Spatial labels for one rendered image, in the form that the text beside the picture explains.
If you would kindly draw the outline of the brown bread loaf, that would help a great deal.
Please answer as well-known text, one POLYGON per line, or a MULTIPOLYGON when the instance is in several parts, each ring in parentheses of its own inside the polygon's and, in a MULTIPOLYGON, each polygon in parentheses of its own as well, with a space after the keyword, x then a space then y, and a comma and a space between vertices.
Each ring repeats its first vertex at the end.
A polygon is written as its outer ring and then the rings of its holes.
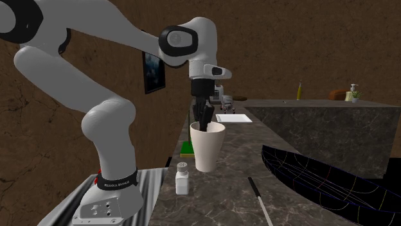
POLYGON ((348 89, 337 89, 337 90, 332 90, 329 93, 328 99, 329 100, 339 100, 339 101, 344 101, 346 99, 346 93, 348 92, 348 89))

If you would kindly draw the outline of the small white bottle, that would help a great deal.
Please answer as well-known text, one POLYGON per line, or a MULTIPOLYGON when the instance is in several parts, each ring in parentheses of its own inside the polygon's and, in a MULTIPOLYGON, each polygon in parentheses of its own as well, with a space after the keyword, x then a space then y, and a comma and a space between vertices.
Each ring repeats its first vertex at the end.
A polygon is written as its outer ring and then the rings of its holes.
POLYGON ((180 162, 177 164, 175 192, 177 195, 187 195, 189 193, 189 171, 186 162, 180 162))

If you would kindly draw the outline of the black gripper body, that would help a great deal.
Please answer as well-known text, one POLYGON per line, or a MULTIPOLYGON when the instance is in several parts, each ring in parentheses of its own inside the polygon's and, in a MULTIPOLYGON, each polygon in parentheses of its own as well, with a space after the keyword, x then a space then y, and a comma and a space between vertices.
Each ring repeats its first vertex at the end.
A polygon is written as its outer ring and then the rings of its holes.
POLYGON ((191 95, 210 99, 215 93, 215 81, 211 79, 191 80, 191 95))

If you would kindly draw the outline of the striped grey robot stand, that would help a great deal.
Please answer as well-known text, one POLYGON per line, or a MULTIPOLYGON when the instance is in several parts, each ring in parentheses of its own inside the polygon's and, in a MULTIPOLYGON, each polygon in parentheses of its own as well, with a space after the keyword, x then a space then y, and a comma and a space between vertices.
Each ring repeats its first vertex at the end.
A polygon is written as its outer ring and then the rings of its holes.
MULTIPOLYGON (((138 187, 143 197, 142 208, 118 226, 147 226, 156 204, 159 191, 168 168, 142 169, 138 171, 138 187)), ((95 174, 88 176, 73 192, 49 212, 37 226, 74 226, 76 209, 86 191, 94 186, 95 174)))

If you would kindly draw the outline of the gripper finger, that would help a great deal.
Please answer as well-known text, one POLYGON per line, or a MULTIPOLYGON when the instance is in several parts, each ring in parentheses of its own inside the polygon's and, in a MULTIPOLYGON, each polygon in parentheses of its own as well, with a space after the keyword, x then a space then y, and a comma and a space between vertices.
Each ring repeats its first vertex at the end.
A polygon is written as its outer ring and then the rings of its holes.
POLYGON ((211 119, 214 114, 214 106, 206 100, 204 103, 200 105, 199 109, 199 130, 202 132, 207 131, 208 124, 211 122, 211 119))
POLYGON ((196 97, 195 104, 192 106, 195 121, 201 121, 204 112, 204 98, 196 97))

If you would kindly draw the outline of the black bowl with coloured lines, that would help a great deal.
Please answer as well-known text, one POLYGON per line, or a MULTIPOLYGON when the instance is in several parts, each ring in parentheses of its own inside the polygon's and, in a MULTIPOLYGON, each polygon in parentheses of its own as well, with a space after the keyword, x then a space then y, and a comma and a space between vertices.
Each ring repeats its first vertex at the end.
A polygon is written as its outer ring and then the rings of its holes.
POLYGON ((266 168, 297 194, 360 226, 401 226, 401 194, 304 155, 262 146, 266 168))

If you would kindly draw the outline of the white rectangular plate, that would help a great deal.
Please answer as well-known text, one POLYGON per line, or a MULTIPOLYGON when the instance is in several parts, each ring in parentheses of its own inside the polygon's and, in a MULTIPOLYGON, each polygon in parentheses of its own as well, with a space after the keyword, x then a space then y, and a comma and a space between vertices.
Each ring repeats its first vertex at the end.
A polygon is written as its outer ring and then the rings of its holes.
POLYGON ((216 114, 219 123, 252 123, 253 121, 245 114, 216 114))

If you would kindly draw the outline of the black and white pen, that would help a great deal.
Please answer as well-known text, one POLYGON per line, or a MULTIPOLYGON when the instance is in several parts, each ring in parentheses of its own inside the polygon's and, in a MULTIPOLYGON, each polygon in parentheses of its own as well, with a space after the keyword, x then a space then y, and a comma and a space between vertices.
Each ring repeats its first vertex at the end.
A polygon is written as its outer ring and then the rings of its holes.
POLYGON ((247 179, 248 179, 248 181, 249 181, 249 183, 250 183, 250 185, 251 185, 251 187, 252 187, 252 189, 253 189, 253 191, 255 193, 255 196, 257 197, 257 199, 258 199, 258 201, 260 203, 260 207, 262 208, 262 211, 263 211, 263 214, 265 216, 265 219, 267 221, 268 226, 274 226, 272 224, 271 218, 270 218, 270 216, 269 216, 269 214, 268 214, 268 212, 267 212, 267 210, 265 208, 265 205, 264 205, 263 200, 261 198, 261 194, 260 194, 256 184, 254 183, 254 181, 253 181, 253 179, 251 177, 248 177, 247 179))

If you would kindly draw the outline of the dark framed wall picture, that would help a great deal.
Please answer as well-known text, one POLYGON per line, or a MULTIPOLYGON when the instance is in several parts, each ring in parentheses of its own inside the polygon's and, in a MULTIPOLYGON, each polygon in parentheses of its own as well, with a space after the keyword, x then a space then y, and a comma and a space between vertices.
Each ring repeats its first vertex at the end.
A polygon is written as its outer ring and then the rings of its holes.
POLYGON ((158 57, 142 52, 145 94, 156 92, 166 87, 165 63, 158 57))

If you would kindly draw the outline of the white soap dispenser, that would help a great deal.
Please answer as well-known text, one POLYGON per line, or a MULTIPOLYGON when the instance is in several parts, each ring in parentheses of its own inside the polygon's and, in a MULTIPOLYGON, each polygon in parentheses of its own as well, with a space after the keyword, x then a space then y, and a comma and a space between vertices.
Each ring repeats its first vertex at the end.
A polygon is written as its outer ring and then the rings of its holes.
POLYGON ((355 92, 355 87, 358 86, 358 84, 352 83, 350 90, 346 92, 346 97, 345 97, 345 101, 352 101, 353 99, 353 92, 355 92))

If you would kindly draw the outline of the beige tall cup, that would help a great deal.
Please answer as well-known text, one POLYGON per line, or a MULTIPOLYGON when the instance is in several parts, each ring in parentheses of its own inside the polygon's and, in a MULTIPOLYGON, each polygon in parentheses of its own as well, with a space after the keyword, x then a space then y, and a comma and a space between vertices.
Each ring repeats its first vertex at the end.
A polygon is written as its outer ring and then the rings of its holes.
POLYGON ((190 136, 197 170, 204 173, 215 170, 225 134, 226 127, 217 122, 208 123, 206 131, 200 130, 199 122, 190 125, 190 136))

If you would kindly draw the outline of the white small appliance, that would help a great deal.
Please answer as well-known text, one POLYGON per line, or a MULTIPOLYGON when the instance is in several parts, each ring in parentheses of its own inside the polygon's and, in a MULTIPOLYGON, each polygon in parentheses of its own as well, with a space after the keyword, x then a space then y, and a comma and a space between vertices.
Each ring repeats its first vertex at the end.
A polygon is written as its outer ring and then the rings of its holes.
POLYGON ((224 88, 222 85, 215 85, 214 94, 210 96, 211 104, 221 104, 222 96, 224 95, 224 88))

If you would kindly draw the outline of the green yellow sponge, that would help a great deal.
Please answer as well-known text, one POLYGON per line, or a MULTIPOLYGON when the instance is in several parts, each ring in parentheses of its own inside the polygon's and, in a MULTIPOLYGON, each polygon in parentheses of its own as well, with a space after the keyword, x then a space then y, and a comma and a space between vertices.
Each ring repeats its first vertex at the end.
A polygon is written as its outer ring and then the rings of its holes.
POLYGON ((181 146, 181 151, 180 151, 180 157, 185 158, 185 157, 194 157, 194 151, 193 151, 193 146, 191 141, 184 141, 182 146, 181 146))

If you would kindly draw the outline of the grey toy truck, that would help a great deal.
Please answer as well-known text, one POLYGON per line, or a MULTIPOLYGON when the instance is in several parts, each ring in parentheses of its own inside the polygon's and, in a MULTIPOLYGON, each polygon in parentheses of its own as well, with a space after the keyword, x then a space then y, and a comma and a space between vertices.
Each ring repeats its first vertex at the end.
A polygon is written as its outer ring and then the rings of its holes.
POLYGON ((225 113, 235 113, 233 98, 230 95, 222 95, 220 109, 225 113))

